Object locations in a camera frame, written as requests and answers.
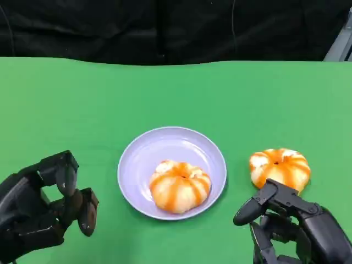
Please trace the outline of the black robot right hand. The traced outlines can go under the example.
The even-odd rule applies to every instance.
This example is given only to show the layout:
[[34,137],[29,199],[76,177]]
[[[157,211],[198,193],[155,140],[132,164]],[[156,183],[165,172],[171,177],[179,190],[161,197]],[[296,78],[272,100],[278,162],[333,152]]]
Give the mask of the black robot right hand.
[[351,241],[330,211],[275,180],[266,180],[233,223],[249,225],[254,263],[351,263]]

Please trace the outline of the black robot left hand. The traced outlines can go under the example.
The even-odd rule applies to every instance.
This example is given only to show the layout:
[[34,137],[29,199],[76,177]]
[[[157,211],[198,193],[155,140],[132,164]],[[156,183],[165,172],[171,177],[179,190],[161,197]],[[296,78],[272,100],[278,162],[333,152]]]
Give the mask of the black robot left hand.
[[85,236],[92,236],[99,201],[91,188],[76,188],[78,168],[66,150],[1,183],[1,263],[16,263],[32,251],[61,245],[74,221]]

